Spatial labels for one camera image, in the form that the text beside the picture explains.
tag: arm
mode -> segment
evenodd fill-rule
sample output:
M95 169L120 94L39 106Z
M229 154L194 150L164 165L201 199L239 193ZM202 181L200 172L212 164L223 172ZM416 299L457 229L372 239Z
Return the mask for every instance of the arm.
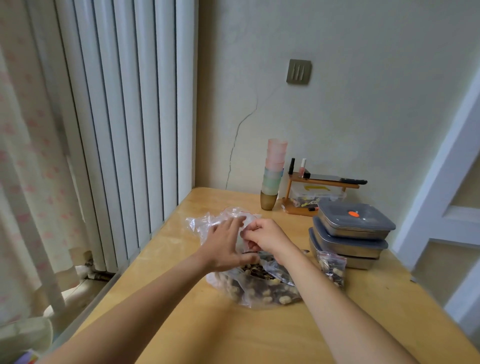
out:
M235 242L245 217L210 229L196 253L139 289L40 363L134 363L182 298L207 273L255 263Z
M249 248L274 254L297 286L338 363L416 363L381 325L358 307L319 270L269 219L242 231Z

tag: stainless steel container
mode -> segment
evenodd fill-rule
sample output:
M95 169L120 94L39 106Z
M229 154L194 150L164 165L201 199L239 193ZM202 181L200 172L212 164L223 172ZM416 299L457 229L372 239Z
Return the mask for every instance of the stainless steel container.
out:
M382 250L388 248L385 240L360 240L331 236L318 216L313 217L313 232L322 250L340 255L379 258Z
M310 235L310 250L312 254L316 257L316 252L321 252L322 248L317 242L315 233L313 232L313 228L308 229L308 233ZM356 256L349 256L349 255L342 255L342 256L347 259L347 268L355 268L355 269L370 269L373 266L373 264L378 260L378 258L359 258Z
M318 216L329 235L353 239L385 239L395 224L368 204L320 201Z

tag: stacked plastic cups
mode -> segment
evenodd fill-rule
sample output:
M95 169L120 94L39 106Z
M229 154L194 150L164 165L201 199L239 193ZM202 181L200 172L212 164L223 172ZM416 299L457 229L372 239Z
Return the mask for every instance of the stacked plastic cups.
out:
M268 139L264 181L260 193L260 205L264 210L271 210L275 205L283 176L287 144L286 140Z

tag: hand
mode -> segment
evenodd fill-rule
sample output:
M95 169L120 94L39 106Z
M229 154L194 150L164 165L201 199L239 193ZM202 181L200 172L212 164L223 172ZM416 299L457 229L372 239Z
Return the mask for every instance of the hand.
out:
M243 229L240 236L248 241L249 250L254 252L265 250L272 253L280 264L285 261L285 255L299 250L282 228L270 218L259 218L251 222Z
M260 262L257 253L241 254L235 251L239 229L245 219L245 216L229 218L210 228L207 240L195 253L206 264L208 271L224 272Z

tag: left hand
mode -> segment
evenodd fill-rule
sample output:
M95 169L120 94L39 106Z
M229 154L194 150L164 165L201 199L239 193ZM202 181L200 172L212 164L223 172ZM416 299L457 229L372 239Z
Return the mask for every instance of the left hand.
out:
M245 219L245 216L229 218L208 231L207 240L195 255L206 264L210 272L224 272L260 261L257 253L241 254L235 251L239 229Z

